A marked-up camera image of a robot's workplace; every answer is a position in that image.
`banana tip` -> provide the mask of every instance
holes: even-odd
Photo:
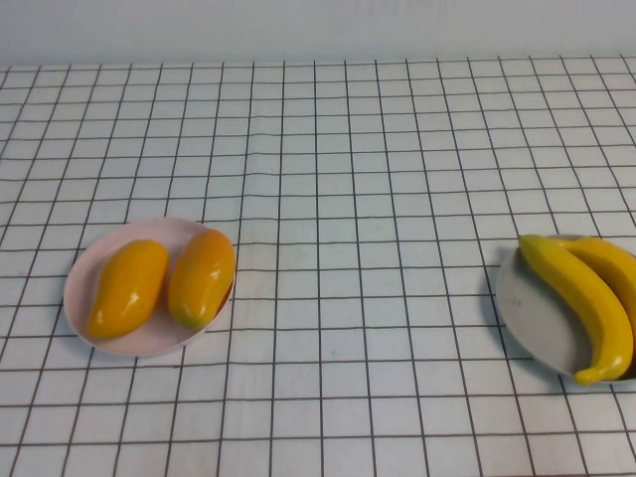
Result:
[[[582,370],[574,375],[574,380],[580,386],[590,386],[598,383],[601,379],[602,376],[596,368]]]

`pink plate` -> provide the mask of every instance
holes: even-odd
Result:
[[[143,326],[120,338],[102,340],[86,332],[103,264],[116,250],[136,239],[155,239],[170,253],[168,276],[179,253],[190,239],[207,228],[183,219],[157,219],[123,226],[93,243],[76,261],[64,289],[64,308],[69,324],[78,335],[101,351],[122,356],[152,356],[185,345],[203,330],[192,330],[176,323],[164,293],[159,306]]]

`white wall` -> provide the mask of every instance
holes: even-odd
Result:
[[[0,64],[636,51],[635,0],[0,0]]]

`yellow banana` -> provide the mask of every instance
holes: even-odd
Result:
[[[634,339],[625,309],[607,284],[583,261],[550,238],[519,237],[530,267],[576,312],[592,343],[592,363],[578,371],[580,385],[620,378],[629,368]]]
[[[636,330],[636,257],[614,243],[597,237],[577,240],[556,238],[555,242],[582,260],[609,285],[625,308]]]

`mango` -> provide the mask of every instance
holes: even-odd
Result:
[[[117,338],[143,325],[155,309],[168,271],[168,250],[155,240],[131,241],[116,251],[99,277],[87,332]]]
[[[229,238],[214,230],[194,236],[170,278],[168,307],[174,320],[188,328],[208,326],[228,298],[236,269]]]

